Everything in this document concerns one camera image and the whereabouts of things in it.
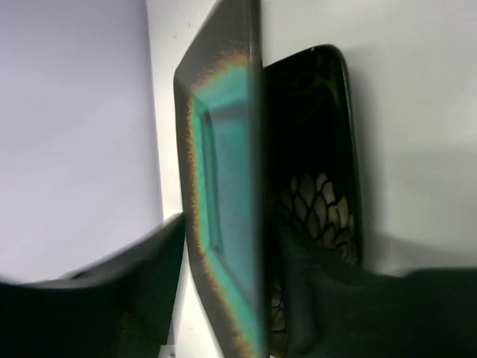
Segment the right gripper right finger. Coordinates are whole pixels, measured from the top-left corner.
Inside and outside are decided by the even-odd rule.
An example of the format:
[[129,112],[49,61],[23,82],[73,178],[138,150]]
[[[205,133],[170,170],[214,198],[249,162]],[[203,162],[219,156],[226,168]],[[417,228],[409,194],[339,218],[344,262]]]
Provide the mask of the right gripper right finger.
[[476,270],[374,274],[281,226],[290,357],[474,357]]

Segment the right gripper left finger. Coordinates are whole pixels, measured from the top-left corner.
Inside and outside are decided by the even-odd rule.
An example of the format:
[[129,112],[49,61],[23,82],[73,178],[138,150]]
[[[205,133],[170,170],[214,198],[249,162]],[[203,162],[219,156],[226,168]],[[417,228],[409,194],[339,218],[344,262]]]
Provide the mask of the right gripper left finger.
[[1,283],[1,356],[158,357],[168,341],[185,228],[177,214],[60,279]]

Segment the black floral square plate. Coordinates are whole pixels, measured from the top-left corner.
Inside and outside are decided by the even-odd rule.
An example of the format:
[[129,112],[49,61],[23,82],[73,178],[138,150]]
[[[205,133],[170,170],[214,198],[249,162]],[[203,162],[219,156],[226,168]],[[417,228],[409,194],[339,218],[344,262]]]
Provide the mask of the black floral square plate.
[[317,45],[265,67],[269,190],[277,218],[354,272],[362,264],[361,190],[347,63]]

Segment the teal square plate brown rim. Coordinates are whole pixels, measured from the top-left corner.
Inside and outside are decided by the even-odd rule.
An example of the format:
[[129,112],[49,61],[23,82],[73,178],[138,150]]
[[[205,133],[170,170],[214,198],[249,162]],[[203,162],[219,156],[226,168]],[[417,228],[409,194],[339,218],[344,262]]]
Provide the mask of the teal square plate brown rim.
[[225,357],[268,356],[259,1],[217,1],[174,72],[192,279]]

